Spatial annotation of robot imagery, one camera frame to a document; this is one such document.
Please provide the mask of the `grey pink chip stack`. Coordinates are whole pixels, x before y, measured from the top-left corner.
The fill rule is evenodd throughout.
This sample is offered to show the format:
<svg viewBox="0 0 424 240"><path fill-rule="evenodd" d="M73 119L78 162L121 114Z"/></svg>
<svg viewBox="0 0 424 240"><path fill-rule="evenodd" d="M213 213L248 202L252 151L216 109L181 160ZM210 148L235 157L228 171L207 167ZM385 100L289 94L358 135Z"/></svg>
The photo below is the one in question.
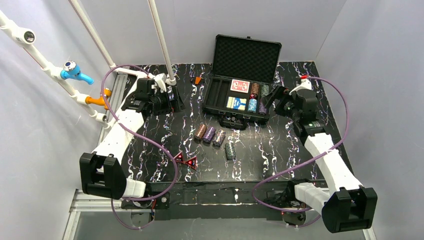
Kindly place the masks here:
<svg viewBox="0 0 424 240"><path fill-rule="evenodd" d="M212 145L217 148L221 147L225 137L226 137L226 132L224 130L222 129L217 130L212 140Z"/></svg>

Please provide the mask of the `dark green chip stack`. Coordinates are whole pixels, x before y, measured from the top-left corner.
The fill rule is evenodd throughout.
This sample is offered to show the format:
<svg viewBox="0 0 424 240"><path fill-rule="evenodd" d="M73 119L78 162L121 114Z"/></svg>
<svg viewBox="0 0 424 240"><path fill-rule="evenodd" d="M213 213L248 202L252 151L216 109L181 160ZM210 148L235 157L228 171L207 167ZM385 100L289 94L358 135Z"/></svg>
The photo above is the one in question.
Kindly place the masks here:
<svg viewBox="0 0 424 240"><path fill-rule="evenodd" d="M235 144L232 141L227 142L224 145L224 151L227 160L234 160L237 157Z"/></svg>

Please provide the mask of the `black poker case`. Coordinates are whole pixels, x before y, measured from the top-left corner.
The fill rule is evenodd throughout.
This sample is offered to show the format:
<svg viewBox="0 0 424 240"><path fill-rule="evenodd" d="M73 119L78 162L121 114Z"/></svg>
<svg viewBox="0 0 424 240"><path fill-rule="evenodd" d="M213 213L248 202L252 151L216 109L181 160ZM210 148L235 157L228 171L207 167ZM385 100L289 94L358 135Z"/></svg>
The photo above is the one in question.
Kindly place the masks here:
<svg viewBox="0 0 424 240"><path fill-rule="evenodd" d="M279 42L218 34L215 37L213 61L207 92L201 108L217 117L224 128L244 130L249 122L266 124L270 118L258 113L261 85L272 88L282 45ZM233 79L250 82L249 93L231 91ZM248 112L252 84L260 85L256 113ZM226 108L228 97L247 99L246 109Z"/></svg>

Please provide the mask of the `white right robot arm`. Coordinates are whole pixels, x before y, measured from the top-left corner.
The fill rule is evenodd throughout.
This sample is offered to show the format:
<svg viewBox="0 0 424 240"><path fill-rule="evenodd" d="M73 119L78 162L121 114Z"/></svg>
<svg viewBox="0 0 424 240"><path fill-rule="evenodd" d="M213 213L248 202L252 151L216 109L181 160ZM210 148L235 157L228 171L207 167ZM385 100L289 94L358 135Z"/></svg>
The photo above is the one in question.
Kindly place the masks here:
<svg viewBox="0 0 424 240"><path fill-rule="evenodd" d="M310 89L290 90L279 86L262 99L269 107L279 100L276 114L293 121L296 136L321 171L329 192L309 180L291 180L284 191L287 201L298 201L322 217L331 233L369 229L372 226L378 196L372 187L364 187L346 166L334 146L326 126L318 120L318 97Z"/></svg>

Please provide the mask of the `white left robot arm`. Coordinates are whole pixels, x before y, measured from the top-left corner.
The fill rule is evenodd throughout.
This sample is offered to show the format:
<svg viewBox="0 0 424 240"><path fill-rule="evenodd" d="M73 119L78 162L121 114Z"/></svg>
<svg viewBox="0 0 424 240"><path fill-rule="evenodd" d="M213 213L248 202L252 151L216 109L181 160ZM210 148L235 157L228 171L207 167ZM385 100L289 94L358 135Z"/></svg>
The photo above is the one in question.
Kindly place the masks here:
<svg viewBox="0 0 424 240"><path fill-rule="evenodd" d="M178 100L171 99L162 75L138 78L120 104L110 131L92 151L79 160L82 191L108 199L150 200L147 183L127 178L121 162L134 134L150 115L167 114Z"/></svg>

